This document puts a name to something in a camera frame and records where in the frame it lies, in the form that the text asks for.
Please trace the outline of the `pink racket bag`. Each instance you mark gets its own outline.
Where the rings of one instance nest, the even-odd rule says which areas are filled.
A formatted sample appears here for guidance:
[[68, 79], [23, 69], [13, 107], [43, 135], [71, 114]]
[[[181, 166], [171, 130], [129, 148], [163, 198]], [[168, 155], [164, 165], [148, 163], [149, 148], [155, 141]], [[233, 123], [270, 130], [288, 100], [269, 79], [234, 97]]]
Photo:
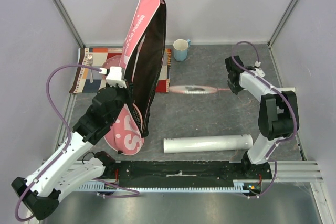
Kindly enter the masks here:
[[123, 155], [131, 156], [137, 154], [148, 135], [150, 106], [155, 96], [165, 52], [166, 16], [165, 0], [139, 0], [123, 43], [119, 67], [124, 70], [126, 88], [129, 89], [132, 99], [131, 57], [141, 37], [146, 35], [142, 48], [144, 53], [142, 59], [145, 68], [145, 97], [142, 110], [144, 112], [143, 131], [140, 132], [139, 126], [135, 121], [132, 99], [131, 104], [122, 109], [116, 123], [104, 137], [113, 150]]

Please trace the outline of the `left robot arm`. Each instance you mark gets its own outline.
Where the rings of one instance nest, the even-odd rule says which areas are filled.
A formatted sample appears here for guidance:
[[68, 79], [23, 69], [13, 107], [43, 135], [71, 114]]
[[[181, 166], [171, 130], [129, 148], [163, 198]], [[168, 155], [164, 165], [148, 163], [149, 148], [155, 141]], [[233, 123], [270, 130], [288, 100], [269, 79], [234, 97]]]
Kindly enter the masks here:
[[105, 151], [95, 153], [90, 161], [71, 172], [68, 169], [110, 131], [122, 109], [131, 101], [126, 88], [106, 86], [99, 90], [92, 105], [73, 129], [68, 130], [67, 138], [52, 156], [26, 178], [16, 177], [12, 181], [11, 186], [19, 198], [15, 207], [18, 221], [24, 221], [18, 214], [21, 204], [27, 207], [32, 217], [44, 220], [82, 184], [114, 175], [115, 161]]

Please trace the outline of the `pink badminton racket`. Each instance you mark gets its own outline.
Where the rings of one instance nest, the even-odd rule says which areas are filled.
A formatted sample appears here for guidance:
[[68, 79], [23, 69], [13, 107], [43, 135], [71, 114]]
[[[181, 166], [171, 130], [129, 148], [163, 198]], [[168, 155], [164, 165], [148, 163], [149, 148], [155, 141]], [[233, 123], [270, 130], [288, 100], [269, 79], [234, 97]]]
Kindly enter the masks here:
[[144, 61], [142, 57], [144, 53], [142, 52], [143, 44], [146, 35], [143, 35], [139, 41], [138, 46], [134, 49], [130, 63], [131, 67], [131, 82], [133, 84], [132, 99], [134, 107], [134, 116], [137, 125], [139, 126], [140, 132], [143, 131], [143, 116], [144, 112], [144, 97], [145, 97], [145, 68]]
[[199, 85], [174, 85], [169, 87], [169, 92], [180, 94], [213, 94], [219, 91], [231, 91], [231, 89]]

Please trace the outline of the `white shuttlecock tube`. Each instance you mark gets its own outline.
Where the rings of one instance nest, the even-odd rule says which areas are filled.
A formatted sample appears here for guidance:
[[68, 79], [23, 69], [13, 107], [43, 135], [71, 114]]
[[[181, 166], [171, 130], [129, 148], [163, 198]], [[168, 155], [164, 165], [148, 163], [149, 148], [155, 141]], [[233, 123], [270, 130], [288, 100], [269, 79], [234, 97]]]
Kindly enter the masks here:
[[164, 153], [248, 150], [252, 146], [253, 138], [249, 134], [165, 138], [163, 140]]

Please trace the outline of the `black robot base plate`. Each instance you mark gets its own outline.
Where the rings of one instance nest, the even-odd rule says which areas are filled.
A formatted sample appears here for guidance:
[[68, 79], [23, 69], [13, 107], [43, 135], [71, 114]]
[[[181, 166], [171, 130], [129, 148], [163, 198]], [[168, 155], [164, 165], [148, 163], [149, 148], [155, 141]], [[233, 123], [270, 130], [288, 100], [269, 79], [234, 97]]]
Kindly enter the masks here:
[[126, 186], [230, 186], [234, 180], [272, 179], [268, 163], [248, 165], [229, 161], [120, 161], [102, 178]]

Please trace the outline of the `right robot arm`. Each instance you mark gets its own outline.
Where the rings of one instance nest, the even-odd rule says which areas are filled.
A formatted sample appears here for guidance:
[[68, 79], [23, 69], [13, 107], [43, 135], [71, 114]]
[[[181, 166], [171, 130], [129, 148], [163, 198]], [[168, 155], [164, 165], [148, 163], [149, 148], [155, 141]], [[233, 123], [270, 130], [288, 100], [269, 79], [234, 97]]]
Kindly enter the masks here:
[[259, 164], [269, 160], [281, 142], [295, 138], [299, 130], [299, 115], [295, 88], [277, 88], [264, 79], [260, 62], [243, 66], [239, 56], [225, 59], [228, 86], [234, 94], [246, 90], [260, 103], [258, 115], [259, 136], [247, 153], [247, 162], [240, 166], [248, 179], [259, 173]]

